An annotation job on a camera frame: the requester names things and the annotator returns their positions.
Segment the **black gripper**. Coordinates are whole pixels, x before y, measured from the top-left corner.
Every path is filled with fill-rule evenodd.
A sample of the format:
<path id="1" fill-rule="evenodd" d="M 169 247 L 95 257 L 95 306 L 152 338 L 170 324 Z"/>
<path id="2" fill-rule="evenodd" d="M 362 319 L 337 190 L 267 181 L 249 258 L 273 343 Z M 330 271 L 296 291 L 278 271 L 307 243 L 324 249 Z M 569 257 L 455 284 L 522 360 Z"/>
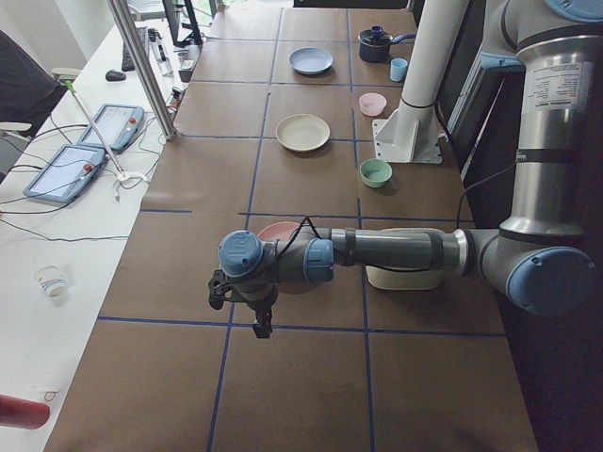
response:
<path id="1" fill-rule="evenodd" d="M 253 323 L 253 332 L 257 338 L 264 338 L 270 336 L 272 333 L 271 319 L 272 319 L 272 306 L 276 303 L 278 298 L 278 288 L 272 287 L 270 292 L 260 297 L 257 300 L 247 301 L 247 306 L 252 309 L 256 316 Z"/>

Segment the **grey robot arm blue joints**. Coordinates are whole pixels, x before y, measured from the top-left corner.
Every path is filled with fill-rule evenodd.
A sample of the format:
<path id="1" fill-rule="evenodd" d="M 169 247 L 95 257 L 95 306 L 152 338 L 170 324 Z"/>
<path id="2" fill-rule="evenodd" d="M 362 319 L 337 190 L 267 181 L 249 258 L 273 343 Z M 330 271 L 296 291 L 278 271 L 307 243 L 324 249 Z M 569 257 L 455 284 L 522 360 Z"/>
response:
<path id="1" fill-rule="evenodd" d="M 220 242 L 234 303 L 280 283 L 330 281 L 336 266 L 397 272 L 478 272 L 516 306 L 558 315 L 583 303 L 597 277 L 579 249 L 573 199 L 581 138 L 602 58 L 598 1 L 490 1 L 481 45 L 485 69 L 523 71 L 510 216 L 491 230 L 368 235 L 304 219 L 285 241 L 235 231 Z"/>

